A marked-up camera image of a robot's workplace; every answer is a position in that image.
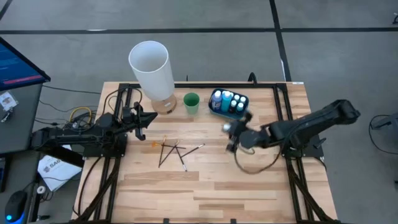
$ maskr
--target wooden table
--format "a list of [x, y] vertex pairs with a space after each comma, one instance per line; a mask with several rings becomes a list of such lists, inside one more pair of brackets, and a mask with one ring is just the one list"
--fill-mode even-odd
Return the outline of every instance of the wooden table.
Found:
[[[104, 98], [116, 90], [118, 82], [106, 82], [99, 101], [98, 112], [103, 108]], [[287, 83], [294, 118], [310, 112], [303, 84]], [[221, 132], [223, 118], [210, 114], [208, 100], [211, 88], [176, 88], [177, 107], [168, 115], [158, 115], [144, 130], [146, 141], [139, 141], [129, 133], [126, 155], [121, 160], [118, 187], [113, 210], [113, 223], [161, 223], [163, 218], [178, 223], [229, 223], [236, 218], [238, 223], [295, 223], [292, 197], [285, 159], [280, 158], [270, 169], [249, 175], [236, 166], [233, 155], [225, 151], [227, 135]], [[268, 88], [230, 89], [245, 94], [250, 99], [249, 109], [254, 116], [250, 126], [277, 120], [274, 94]], [[198, 114], [187, 114], [182, 98], [188, 92], [200, 96]], [[279, 94], [284, 108], [282, 94]], [[139, 99], [133, 91], [131, 103]], [[116, 98], [111, 100], [114, 106]], [[144, 111], [153, 111], [150, 100], [143, 96]], [[106, 112], [111, 109], [106, 105]], [[158, 168], [161, 147], [152, 147], [153, 141], [161, 142], [167, 135], [167, 144], [180, 139], [183, 154], [203, 143], [206, 146], [185, 156], [188, 172], [184, 172], [176, 151]], [[165, 147], [164, 156], [170, 150]], [[258, 149], [255, 155], [238, 154], [238, 159], [247, 169], [257, 169], [270, 163], [279, 148]], [[96, 158], [85, 162], [81, 179]], [[88, 178], [84, 190], [82, 208], [86, 208], [98, 191], [103, 169], [100, 160]], [[313, 158], [303, 159], [308, 188], [326, 214], [336, 218], [336, 212], [325, 168]], [[305, 207], [299, 193], [301, 211], [306, 218]], [[101, 217], [104, 218], [108, 196], [105, 195]]]

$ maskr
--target white cylindrical container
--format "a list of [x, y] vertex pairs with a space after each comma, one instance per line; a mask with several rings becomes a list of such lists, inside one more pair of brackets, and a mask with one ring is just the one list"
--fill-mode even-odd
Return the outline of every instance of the white cylindrical container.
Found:
[[145, 41], [132, 48], [129, 63], [145, 95], [154, 101], [173, 95], [174, 79], [169, 52], [156, 41]]

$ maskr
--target white bottle cap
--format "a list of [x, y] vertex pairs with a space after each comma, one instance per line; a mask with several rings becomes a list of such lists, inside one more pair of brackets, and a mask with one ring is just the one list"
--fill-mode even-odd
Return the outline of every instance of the white bottle cap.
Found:
[[221, 96], [221, 91], [217, 90], [214, 94], [215, 97], [219, 98]]
[[238, 103], [238, 109], [239, 110], [243, 109], [243, 103]]

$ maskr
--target green cup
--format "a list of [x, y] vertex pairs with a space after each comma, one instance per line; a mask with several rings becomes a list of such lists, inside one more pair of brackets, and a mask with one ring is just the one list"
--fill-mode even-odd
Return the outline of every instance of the green cup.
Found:
[[196, 114], [199, 108], [200, 98], [196, 93], [188, 93], [184, 96], [184, 105], [188, 114]]

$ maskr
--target blue tray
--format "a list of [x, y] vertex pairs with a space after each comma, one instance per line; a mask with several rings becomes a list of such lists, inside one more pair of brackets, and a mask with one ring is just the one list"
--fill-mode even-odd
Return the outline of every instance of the blue tray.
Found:
[[224, 117], [224, 118], [228, 118], [228, 119], [242, 119], [243, 118], [243, 115], [244, 115], [244, 112], [246, 111], [246, 109], [248, 108], [248, 106], [249, 106], [249, 98], [246, 96], [246, 95], [243, 95], [243, 94], [240, 94], [240, 93], [236, 93], [236, 92], [233, 92], [233, 91], [230, 91], [231, 93], [233, 93], [234, 95], [236, 95], [236, 94], [238, 94], [239, 96], [244, 96], [244, 97], [246, 97], [246, 102], [244, 103], [244, 105], [243, 105], [243, 112], [242, 113], [240, 113], [240, 114], [236, 114], [236, 113], [233, 113], [233, 114], [231, 114], [231, 113], [229, 113], [229, 112], [222, 112], [221, 110], [213, 110], [212, 108], [211, 108], [211, 97], [214, 95], [214, 93], [216, 92], [216, 91], [221, 91], [221, 92], [223, 92], [223, 91], [229, 91], [229, 90], [225, 90], [225, 89], [222, 89], [222, 88], [215, 88], [214, 90], [213, 90], [213, 92], [211, 93], [211, 96], [210, 96], [210, 100], [209, 100], [209, 104], [208, 104], [208, 106], [209, 106], [209, 109], [210, 109], [210, 112], [212, 113], [212, 114], [215, 114], [215, 115], [218, 115], [218, 116], [222, 116], [222, 117]]

